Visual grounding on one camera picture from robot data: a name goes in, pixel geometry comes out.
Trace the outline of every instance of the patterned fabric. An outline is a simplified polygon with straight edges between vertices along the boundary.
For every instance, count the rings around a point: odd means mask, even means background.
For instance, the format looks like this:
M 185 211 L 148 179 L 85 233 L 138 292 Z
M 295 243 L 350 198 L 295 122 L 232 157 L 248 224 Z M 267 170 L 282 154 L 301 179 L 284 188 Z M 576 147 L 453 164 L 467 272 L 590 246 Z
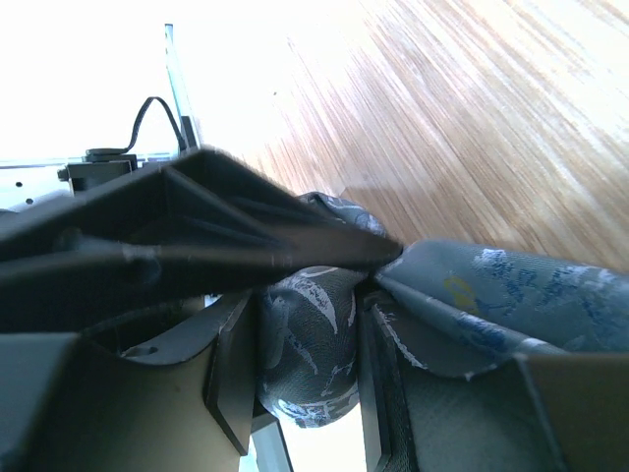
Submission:
M 377 234 L 363 208 L 323 194 L 302 199 Z M 367 274 L 310 267 L 259 294 L 257 395 L 301 427 L 327 425 L 358 402 L 356 299 Z M 629 277 L 600 267 L 450 241 L 407 248 L 364 300 L 404 357 L 469 380 L 517 353 L 629 350 Z
M 302 200 L 378 234 L 360 206 L 323 194 Z M 300 270 L 259 294 L 257 397 L 278 418 L 302 428 L 327 425 L 358 403 L 356 299 L 366 273 L 336 267 Z

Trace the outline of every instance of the gray fabric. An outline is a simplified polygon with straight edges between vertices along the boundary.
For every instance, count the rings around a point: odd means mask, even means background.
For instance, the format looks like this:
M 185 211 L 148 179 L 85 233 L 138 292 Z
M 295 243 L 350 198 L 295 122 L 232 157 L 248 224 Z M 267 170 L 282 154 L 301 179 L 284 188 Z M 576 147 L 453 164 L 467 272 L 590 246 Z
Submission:
M 304 202 L 382 234 L 360 206 L 323 194 Z M 356 299 L 366 273 L 336 267 L 300 270 L 259 294 L 257 397 L 278 418 L 302 428 L 327 425 L 358 404 Z
M 302 199 L 377 234 L 360 206 Z M 257 394 L 280 418 L 329 424 L 358 402 L 354 288 L 367 274 L 310 267 L 259 294 Z M 487 246 L 424 241 L 375 275 L 393 299 L 372 309 L 412 366 L 442 377 L 485 373 L 515 353 L 629 350 L 629 277 Z

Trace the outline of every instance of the black cable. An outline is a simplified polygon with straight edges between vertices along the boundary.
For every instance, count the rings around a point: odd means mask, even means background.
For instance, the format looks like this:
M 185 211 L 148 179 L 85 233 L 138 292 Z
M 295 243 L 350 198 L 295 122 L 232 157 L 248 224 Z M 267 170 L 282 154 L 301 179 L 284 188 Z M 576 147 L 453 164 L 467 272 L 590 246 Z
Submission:
M 134 122 L 134 129 L 131 134 L 131 141 L 129 142 L 129 145 L 127 147 L 99 147 L 96 149 L 88 149 L 86 151 L 86 155 L 118 155 L 118 154 L 126 154 L 127 152 L 129 152 L 132 149 L 132 147 L 136 145 L 136 140 L 138 139 L 138 132 L 140 131 L 140 125 L 142 124 L 142 119 L 144 118 L 146 111 L 148 110 L 148 108 L 150 107 L 150 105 L 152 104 L 154 100 L 157 100 L 159 103 L 161 103 L 161 106 L 164 107 L 164 110 L 166 111 L 166 114 L 168 115 L 168 120 L 170 121 L 170 125 L 173 127 L 173 131 L 175 132 L 175 136 L 177 137 L 177 143 L 179 145 L 179 152 L 186 150 L 186 148 L 188 147 L 186 145 L 186 140 L 184 140 L 184 137 L 181 135 L 181 132 L 179 131 L 179 127 L 177 126 L 177 122 L 175 121 L 175 117 L 173 116 L 172 111 L 170 111 L 168 104 L 166 103 L 166 101 L 164 101 L 163 98 L 160 98 L 159 96 L 150 96 L 149 98 L 146 99 L 146 101 L 140 108 L 140 111 L 138 112 L 138 116 L 136 116 L 136 121 Z

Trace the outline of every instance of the small hole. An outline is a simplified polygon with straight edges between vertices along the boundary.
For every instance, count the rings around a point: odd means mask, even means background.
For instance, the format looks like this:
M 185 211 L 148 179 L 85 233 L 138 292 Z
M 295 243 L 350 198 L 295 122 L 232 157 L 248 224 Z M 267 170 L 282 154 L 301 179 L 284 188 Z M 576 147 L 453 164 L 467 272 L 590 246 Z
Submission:
M 136 346 L 125 352 L 125 357 L 148 356 L 150 354 L 154 354 L 157 350 L 158 349 L 155 346 Z

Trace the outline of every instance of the wooden floor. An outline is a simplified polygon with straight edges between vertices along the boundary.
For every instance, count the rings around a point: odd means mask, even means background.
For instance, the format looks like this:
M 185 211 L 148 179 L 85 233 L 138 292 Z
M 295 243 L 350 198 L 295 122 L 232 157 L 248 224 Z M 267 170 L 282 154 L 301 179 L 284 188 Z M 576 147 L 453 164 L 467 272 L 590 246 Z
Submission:
M 629 270 L 624 0 L 231 5 L 178 38 L 207 144 L 407 243 Z

